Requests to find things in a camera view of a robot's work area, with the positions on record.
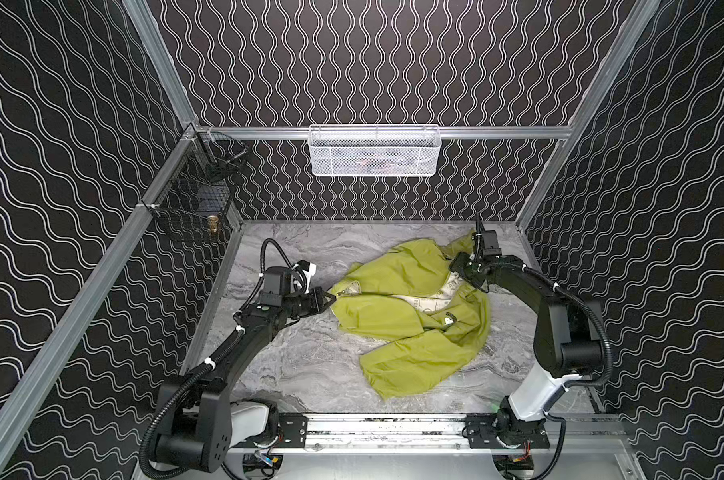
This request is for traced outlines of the green zip-up jacket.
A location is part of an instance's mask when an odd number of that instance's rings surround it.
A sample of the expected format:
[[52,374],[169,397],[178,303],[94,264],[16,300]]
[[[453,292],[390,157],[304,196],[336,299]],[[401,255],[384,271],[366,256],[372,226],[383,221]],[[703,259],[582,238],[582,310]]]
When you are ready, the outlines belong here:
[[486,345],[488,295],[450,269],[459,254],[471,251],[470,235],[445,246],[430,238],[410,240],[353,264],[332,287],[340,329],[383,343],[359,359],[380,397],[428,392]]

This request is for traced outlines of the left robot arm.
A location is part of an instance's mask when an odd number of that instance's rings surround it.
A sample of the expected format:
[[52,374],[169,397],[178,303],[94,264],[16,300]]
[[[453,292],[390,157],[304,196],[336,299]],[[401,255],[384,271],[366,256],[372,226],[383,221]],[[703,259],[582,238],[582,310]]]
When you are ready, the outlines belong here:
[[244,405],[258,413],[258,425],[246,429],[235,422],[233,387],[281,331],[327,311],[337,298],[310,284],[307,261],[267,266],[269,247],[284,251],[273,238],[263,241],[259,278],[234,314],[234,331],[197,366],[160,386],[157,407],[138,450],[138,465],[147,477],[170,479],[189,470],[212,473],[240,442],[277,439],[278,411],[268,403]]

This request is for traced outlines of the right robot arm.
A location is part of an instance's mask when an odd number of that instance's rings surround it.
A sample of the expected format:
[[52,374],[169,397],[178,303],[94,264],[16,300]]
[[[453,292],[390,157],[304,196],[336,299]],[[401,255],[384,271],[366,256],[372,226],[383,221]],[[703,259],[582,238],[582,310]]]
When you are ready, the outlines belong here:
[[572,387],[596,387],[612,377],[614,348],[594,298],[576,295],[521,258],[502,253],[497,233],[475,221],[473,249],[451,261],[450,270],[482,291],[499,286],[536,314],[535,362],[522,384],[502,402],[509,425],[544,420]]

